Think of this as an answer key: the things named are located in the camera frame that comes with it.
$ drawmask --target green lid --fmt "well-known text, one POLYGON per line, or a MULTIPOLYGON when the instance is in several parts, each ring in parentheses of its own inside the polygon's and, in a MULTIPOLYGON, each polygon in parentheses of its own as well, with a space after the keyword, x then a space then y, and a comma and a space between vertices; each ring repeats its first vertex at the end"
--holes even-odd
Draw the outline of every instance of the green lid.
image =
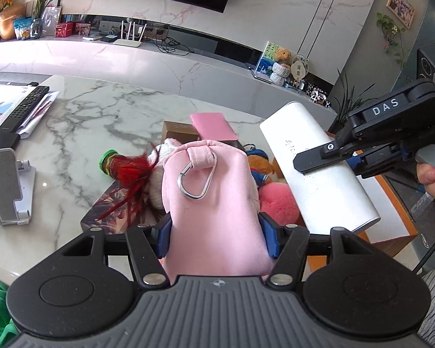
POLYGON ((103 154, 103 156, 101 156, 101 159, 100 159, 100 161, 98 162, 98 167, 100 167, 100 170, 101 171, 103 171, 103 172, 105 172, 104 170, 103 170, 103 162, 109 157, 109 156, 112 156, 113 154, 118 154, 118 152, 116 152, 114 149, 110 149, 110 150, 108 150, 107 152, 105 152, 104 154, 103 154))

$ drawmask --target gray trigger handle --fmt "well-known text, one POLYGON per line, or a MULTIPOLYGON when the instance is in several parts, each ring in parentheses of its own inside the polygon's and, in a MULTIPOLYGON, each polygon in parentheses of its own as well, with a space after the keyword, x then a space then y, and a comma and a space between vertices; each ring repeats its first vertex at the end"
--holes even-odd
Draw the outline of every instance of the gray trigger handle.
POLYGON ((416 153, 418 163, 428 163, 435 166, 435 144, 430 144, 420 148, 416 153))

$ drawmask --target pink plush ball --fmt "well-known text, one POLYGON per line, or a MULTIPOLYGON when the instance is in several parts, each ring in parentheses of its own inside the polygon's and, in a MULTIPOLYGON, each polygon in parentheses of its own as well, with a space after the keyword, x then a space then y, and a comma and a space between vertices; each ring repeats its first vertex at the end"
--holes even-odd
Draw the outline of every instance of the pink plush ball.
POLYGON ((295 224, 300 216, 300 209, 285 183, 268 183, 258 190, 261 212, 266 212, 281 226, 295 224))

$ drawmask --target silver screw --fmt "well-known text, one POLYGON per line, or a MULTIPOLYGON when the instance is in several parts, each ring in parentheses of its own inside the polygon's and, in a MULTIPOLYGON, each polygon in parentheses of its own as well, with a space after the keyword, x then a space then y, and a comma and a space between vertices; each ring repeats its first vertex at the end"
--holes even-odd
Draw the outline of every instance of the silver screw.
POLYGON ((293 281, 293 277, 286 273, 277 273, 271 276, 271 283, 278 286, 289 285, 293 281))
POLYGON ((149 273, 143 276, 143 282, 147 285, 161 285, 166 281, 166 277, 160 273, 149 273))

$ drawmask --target red feather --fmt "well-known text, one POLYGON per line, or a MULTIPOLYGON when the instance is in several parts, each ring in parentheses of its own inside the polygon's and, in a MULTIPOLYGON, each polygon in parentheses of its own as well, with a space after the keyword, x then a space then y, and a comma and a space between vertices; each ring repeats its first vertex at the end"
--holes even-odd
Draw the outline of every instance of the red feather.
POLYGON ((156 152, 156 160, 154 163, 150 164, 148 162, 146 153, 139 157, 125 157, 117 155, 111 161, 111 175, 114 179, 119 181, 119 187, 112 191, 109 195, 100 201, 105 200, 108 197, 113 197, 118 191, 126 189, 126 195, 123 200, 113 205, 105 213, 103 213, 98 220, 102 220, 116 209, 127 203, 127 224, 131 224, 131 214, 132 212, 137 213, 143 211, 146 206, 146 198, 144 195, 146 186, 150 179, 153 168, 158 163, 160 158, 158 150, 152 144, 154 151, 156 152))

